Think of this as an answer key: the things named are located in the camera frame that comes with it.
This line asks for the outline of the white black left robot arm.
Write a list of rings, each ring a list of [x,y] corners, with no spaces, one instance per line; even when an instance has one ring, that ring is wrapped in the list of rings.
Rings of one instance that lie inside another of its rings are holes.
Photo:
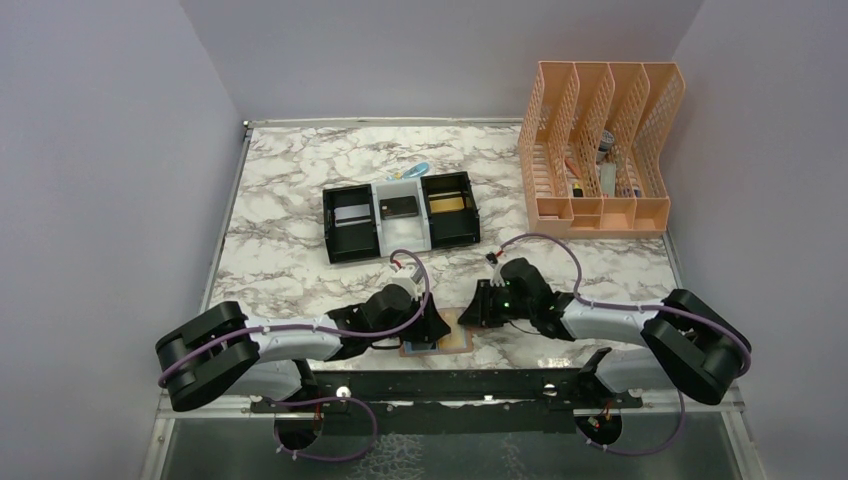
[[[250,318],[238,302],[224,301],[156,342],[157,383],[178,412],[224,394],[277,397],[298,411],[313,401],[315,387],[301,363],[350,359],[389,338],[432,344],[450,332],[430,296],[416,298],[398,285],[311,318]]]

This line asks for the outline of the brown leather card holder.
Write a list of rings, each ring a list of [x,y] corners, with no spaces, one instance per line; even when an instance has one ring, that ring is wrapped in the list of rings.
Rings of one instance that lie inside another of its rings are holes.
[[[472,332],[459,323],[463,312],[462,308],[439,309],[438,313],[451,328],[450,333],[432,344],[404,342],[399,356],[408,358],[471,352],[474,349]]]

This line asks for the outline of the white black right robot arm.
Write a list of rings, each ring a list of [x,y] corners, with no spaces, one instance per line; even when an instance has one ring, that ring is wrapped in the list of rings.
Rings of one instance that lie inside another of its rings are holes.
[[[656,304],[590,301],[553,290],[524,258],[498,263],[492,278],[479,280],[459,322],[495,328],[521,319],[549,339],[627,345],[597,350],[579,370],[576,392],[592,407],[629,390],[671,388],[717,405],[751,363],[750,342],[686,289]]]

